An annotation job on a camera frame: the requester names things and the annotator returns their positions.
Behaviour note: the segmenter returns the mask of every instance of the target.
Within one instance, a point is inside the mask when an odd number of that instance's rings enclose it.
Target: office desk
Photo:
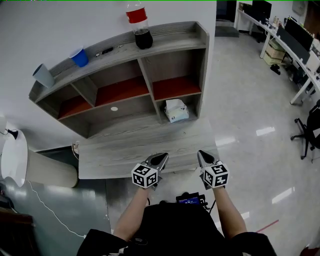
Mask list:
[[[254,24],[263,28],[267,32],[266,40],[264,42],[264,45],[263,45],[263,48],[262,48],[262,51],[260,54],[260,58],[263,58],[265,56],[265,52],[266,52],[267,46],[269,44],[270,37],[273,36],[274,40],[276,40],[277,43],[279,45],[281,45],[282,48],[291,56],[291,58],[300,65],[300,67],[303,69],[303,71],[308,76],[308,80],[304,83],[302,88],[293,97],[293,99],[290,101],[290,103],[293,105],[296,102],[298,97],[307,89],[310,82],[313,83],[313,87],[315,88],[317,93],[320,94],[320,82],[316,79],[316,76],[314,74],[312,74],[307,69],[306,65],[302,63],[302,60],[298,58],[298,56],[289,48],[289,46],[284,41],[282,41],[280,39],[280,37],[277,36],[277,31],[275,29],[268,28],[266,25],[262,24],[260,21],[257,21],[256,19],[252,18],[250,15],[246,14],[242,10],[238,9],[237,11],[238,11],[238,17],[237,17],[237,23],[236,23],[237,30],[239,30],[238,29],[238,24],[239,24],[239,19],[240,19],[239,17],[240,17],[240,15],[242,15],[242,17],[246,18],[247,20],[249,20],[251,22],[250,30],[249,30],[250,35],[252,33],[252,29],[253,29]],[[301,101],[303,102],[311,94],[312,91],[313,91],[313,89],[310,89],[309,92],[307,93],[307,95],[305,97],[303,97],[303,99]]]

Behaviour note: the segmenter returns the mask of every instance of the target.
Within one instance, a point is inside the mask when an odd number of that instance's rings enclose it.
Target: computer monitor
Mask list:
[[[294,37],[308,52],[310,51],[313,37],[298,23],[296,23],[291,18],[288,18],[285,31],[287,31],[291,36]]]
[[[263,14],[266,19],[270,19],[272,4],[267,1],[252,1],[252,11]]]

